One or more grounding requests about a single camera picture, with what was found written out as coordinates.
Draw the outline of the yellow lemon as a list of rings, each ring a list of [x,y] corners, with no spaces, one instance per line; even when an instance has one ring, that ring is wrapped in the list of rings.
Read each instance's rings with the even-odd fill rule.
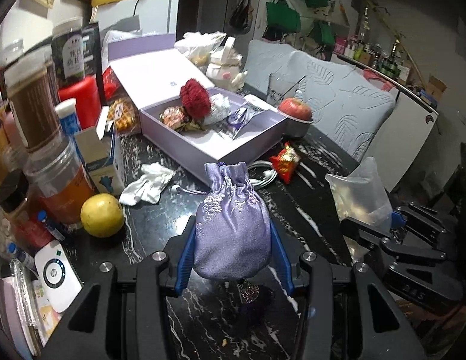
[[[107,193],[87,199],[82,205],[80,217],[83,228],[97,238],[116,235],[125,223],[121,204]]]

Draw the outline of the blue tube white cap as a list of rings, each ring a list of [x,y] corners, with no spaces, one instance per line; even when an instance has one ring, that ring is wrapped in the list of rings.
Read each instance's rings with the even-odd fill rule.
[[[81,131],[81,125],[76,112],[76,99],[74,97],[60,102],[55,107],[61,127],[65,134],[74,136]]]

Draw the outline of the waffle snack packet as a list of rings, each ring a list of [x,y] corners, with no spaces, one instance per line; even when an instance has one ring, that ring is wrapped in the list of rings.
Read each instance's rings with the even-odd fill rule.
[[[109,105],[107,126],[114,127],[120,136],[141,132],[138,110],[129,97],[119,97]]]

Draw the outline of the white plastic bag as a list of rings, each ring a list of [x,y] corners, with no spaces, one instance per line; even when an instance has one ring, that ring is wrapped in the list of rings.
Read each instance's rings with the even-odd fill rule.
[[[188,58],[197,67],[203,67],[209,63],[210,53],[220,47],[226,37],[226,33],[185,33],[183,39],[175,42],[174,48]]]

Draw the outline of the white round-button device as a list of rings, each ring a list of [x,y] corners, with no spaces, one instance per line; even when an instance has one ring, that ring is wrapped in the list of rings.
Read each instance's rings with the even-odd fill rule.
[[[51,241],[36,252],[35,267],[51,307],[63,314],[82,290],[82,282],[58,241]]]

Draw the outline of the small blue white carton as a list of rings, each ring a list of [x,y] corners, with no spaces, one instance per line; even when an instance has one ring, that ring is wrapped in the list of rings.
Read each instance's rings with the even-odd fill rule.
[[[94,127],[74,135],[86,172],[100,193],[119,197],[125,188],[120,139],[104,106]]]

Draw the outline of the red fluffy soft object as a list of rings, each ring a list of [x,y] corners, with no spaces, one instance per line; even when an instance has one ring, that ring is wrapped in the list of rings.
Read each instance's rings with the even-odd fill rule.
[[[181,87],[180,99],[193,119],[203,119],[211,111],[209,93],[197,80],[190,79]]]

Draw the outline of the green tote bag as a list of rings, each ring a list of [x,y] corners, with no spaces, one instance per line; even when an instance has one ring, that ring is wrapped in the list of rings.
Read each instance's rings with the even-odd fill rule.
[[[301,31],[300,15],[288,6],[286,0],[272,0],[265,7],[266,24],[269,29],[284,33],[299,33]]]

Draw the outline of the floral wrapped snack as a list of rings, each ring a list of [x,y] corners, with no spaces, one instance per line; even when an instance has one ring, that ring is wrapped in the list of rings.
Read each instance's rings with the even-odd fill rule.
[[[189,116],[183,106],[170,106],[160,114],[160,121],[177,132],[203,131],[203,127]]]

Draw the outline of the red canister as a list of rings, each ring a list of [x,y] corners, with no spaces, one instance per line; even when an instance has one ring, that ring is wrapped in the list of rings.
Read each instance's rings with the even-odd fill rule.
[[[82,129],[95,127],[101,112],[99,90],[95,78],[86,76],[83,80],[59,90],[61,102],[74,98],[76,113]]]

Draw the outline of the dark jar white lid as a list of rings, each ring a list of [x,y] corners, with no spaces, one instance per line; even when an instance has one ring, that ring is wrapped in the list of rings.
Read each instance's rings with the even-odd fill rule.
[[[67,19],[53,28],[51,49],[60,89],[85,78],[82,17]]]

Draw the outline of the purple embroidered drawstring pouch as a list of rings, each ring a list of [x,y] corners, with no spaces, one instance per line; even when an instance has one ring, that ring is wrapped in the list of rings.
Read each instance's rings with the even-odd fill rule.
[[[271,219],[244,162],[207,163],[210,192],[195,219],[195,272],[213,281],[251,278],[271,258]]]

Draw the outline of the clear plastic bag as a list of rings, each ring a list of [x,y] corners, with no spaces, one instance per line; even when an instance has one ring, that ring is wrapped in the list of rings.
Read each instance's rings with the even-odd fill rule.
[[[348,176],[326,174],[340,221],[351,217],[384,235],[392,225],[393,207],[373,157],[362,160]]]

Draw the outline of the red gold candy packet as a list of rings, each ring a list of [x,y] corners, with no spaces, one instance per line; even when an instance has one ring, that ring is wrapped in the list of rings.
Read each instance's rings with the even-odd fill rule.
[[[270,161],[280,179],[288,185],[291,181],[292,174],[301,161],[301,157],[297,154],[292,145],[286,142],[277,155],[270,157]]]

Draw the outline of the white mini fridge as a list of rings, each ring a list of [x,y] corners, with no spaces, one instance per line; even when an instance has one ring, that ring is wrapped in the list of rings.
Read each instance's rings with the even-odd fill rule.
[[[94,21],[104,30],[137,16],[144,33],[176,33],[179,0],[123,0],[99,6]]]

